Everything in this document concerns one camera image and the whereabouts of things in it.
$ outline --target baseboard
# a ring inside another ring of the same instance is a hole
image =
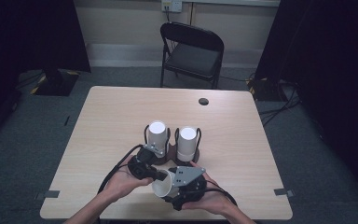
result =
[[[257,68],[262,49],[226,50],[223,67]],[[91,67],[161,66],[162,46],[88,44]]]

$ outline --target wall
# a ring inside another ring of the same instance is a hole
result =
[[[159,27],[167,18],[159,1],[75,0],[75,4],[86,43],[161,46]],[[213,30],[227,50],[263,49],[276,10],[184,2],[183,12],[171,13],[170,18]]]

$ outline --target chair backrest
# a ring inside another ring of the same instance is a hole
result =
[[[189,46],[222,53],[225,49],[222,39],[217,34],[199,27],[171,21],[162,24],[159,30],[165,45],[167,45],[166,40],[168,39]]]

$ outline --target white wall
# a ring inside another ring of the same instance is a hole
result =
[[[166,19],[156,1],[75,0],[86,43],[161,46],[159,27]],[[190,22],[192,4],[171,21]],[[220,35],[226,49],[263,49],[276,7],[194,4],[192,24]]]
[[[91,66],[160,65],[159,27],[167,18],[159,1],[75,0],[75,4]],[[223,66],[257,67],[276,10],[184,2],[183,12],[171,13],[170,19],[217,33],[226,47]]]

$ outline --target paper cup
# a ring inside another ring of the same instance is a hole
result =
[[[196,152],[197,130],[183,127],[179,131],[177,158],[180,161],[192,161]]]
[[[167,142],[167,127],[164,122],[155,120],[149,124],[147,143],[153,144],[158,150],[162,150],[163,154],[157,155],[159,158],[165,156],[165,143]]]
[[[178,194],[179,188],[175,188],[172,186],[172,182],[175,179],[175,174],[168,170],[159,170],[160,172],[167,174],[167,177],[163,181],[155,180],[152,183],[153,192],[159,198],[163,198],[166,196],[175,197]]]

